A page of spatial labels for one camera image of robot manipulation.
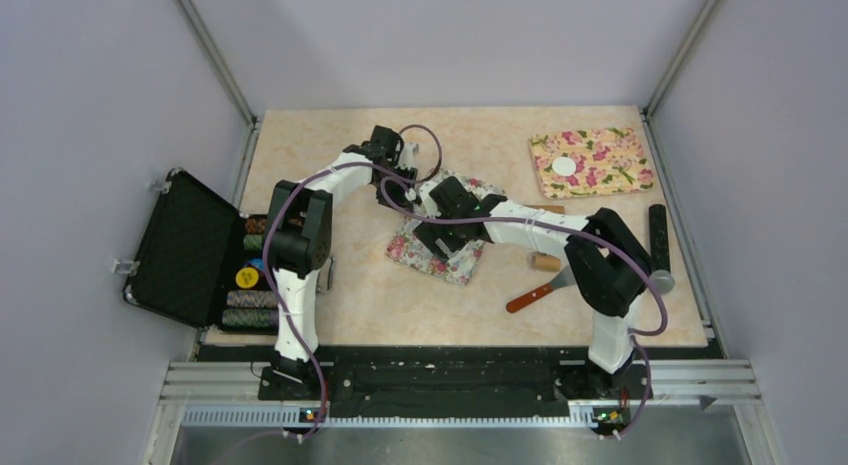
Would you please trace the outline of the white floral tray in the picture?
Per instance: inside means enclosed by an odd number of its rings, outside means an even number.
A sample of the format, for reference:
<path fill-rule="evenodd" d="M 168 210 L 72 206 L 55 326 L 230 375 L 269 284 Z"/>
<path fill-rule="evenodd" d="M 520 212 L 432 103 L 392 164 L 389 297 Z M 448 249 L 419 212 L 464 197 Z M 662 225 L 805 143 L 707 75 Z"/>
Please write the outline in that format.
<path fill-rule="evenodd" d="M 441 169 L 427 185 L 437 185 L 444 179 L 454 176 L 476 198 L 482 199 L 488 194 L 504 195 L 505 191 L 479 178 L 459 174 L 447 168 Z M 399 227 L 386 249 L 386 256 L 393 262 L 411 270 L 439 279 L 447 284 L 464 287 L 469 284 L 477 270 L 483 255 L 484 242 L 477 240 L 466 244 L 446 262 L 442 262 L 431 253 L 413 234 L 420 221 L 406 218 Z"/>

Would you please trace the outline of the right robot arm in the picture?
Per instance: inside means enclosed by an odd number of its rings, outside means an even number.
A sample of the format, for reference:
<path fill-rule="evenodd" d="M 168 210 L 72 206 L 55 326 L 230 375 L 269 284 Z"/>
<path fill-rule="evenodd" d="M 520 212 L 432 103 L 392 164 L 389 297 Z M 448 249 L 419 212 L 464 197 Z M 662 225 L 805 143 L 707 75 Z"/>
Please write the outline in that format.
<path fill-rule="evenodd" d="M 457 178 L 427 182 L 416 193 L 422 212 L 415 236 L 441 260 L 483 241 L 526 247 L 560 259 L 566 277 L 592 309 L 586 370 L 589 389 L 612 397 L 627 382 L 635 313 L 644 296 L 661 298 L 656 263 L 620 215 L 600 208 L 565 215 L 531 208 L 504 195 L 478 197 Z"/>

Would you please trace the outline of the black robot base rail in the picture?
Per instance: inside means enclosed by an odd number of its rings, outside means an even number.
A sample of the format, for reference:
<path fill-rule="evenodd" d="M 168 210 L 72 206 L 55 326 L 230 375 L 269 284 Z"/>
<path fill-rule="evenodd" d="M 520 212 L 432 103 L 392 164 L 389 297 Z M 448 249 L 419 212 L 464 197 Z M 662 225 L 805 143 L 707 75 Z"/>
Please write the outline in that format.
<path fill-rule="evenodd" d="M 584 347 L 322 346 L 321 369 L 275 359 L 261 372 L 263 401 L 326 400 L 342 418 L 558 418 L 579 400 L 636 405 L 652 391 L 630 358 L 608 374 Z"/>

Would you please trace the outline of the wooden dough roller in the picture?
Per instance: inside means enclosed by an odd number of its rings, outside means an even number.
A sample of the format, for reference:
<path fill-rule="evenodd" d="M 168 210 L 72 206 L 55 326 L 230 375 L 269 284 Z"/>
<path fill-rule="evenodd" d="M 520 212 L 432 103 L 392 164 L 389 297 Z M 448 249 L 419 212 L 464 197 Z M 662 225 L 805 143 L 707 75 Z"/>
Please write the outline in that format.
<path fill-rule="evenodd" d="M 562 205 L 530 205 L 530 208 L 545 210 L 553 213 L 564 214 L 565 207 Z M 562 268 L 561 260 L 555 256 L 541 252 L 532 252 L 528 255 L 528 264 L 531 269 L 558 272 Z"/>

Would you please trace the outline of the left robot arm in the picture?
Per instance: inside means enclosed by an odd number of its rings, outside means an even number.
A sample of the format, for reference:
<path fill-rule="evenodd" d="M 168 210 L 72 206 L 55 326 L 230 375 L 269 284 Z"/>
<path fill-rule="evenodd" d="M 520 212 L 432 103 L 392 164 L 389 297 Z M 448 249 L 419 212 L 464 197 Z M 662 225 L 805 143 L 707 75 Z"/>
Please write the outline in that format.
<path fill-rule="evenodd" d="M 328 166 L 300 181 L 279 181 L 272 193 L 262 247 L 271 291 L 278 300 L 277 357 L 272 366 L 297 398 L 319 389 L 315 302 L 320 271 L 331 258 L 334 206 L 366 186 L 376 200 L 411 211 L 418 169 L 415 148 L 376 126 L 370 138 L 345 147 Z"/>

